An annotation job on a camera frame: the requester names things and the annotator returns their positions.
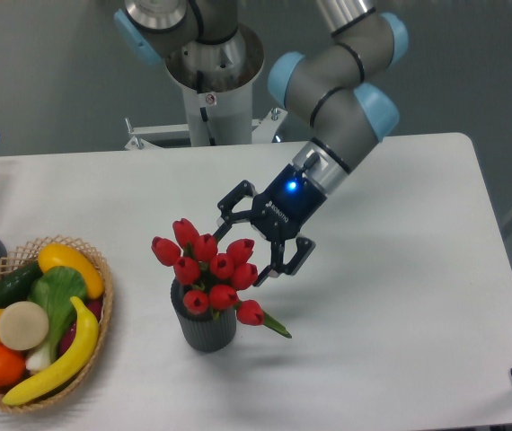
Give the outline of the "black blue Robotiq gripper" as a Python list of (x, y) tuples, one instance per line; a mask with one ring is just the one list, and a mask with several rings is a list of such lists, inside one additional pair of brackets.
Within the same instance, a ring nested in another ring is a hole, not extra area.
[[(253, 198), (252, 207), (234, 212), (244, 199)], [(323, 204), (326, 196), (293, 165), (287, 165), (260, 194), (253, 184), (241, 181), (218, 203), (220, 217), (214, 237), (221, 241), (234, 224), (247, 223), (271, 242), (269, 264), (260, 271), (253, 283), (261, 286), (268, 278), (295, 275), (315, 249), (316, 243), (297, 236), (302, 225)], [(284, 261), (285, 241), (296, 237), (296, 251)]]

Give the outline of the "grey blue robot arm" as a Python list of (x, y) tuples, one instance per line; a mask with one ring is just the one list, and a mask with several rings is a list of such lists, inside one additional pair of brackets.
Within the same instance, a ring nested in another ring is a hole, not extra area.
[[(268, 77), (270, 95), (313, 136), (264, 191), (243, 182), (218, 205), (217, 237), (249, 223), (269, 242), (260, 280), (300, 269), (314, 247), (302, 226), (399, 120), (369, 79), (405, 54), (402, 21), (370, 1), (317, 6), (332, 44), (314, 58), (286, 53)], [(252, 141), (252, 85), (264, 53), (259, 37), (239, 22), (235, 1), (127, 1), (114, 22), (141, 61), (163, 63), (180, 86), (194, 146)]]

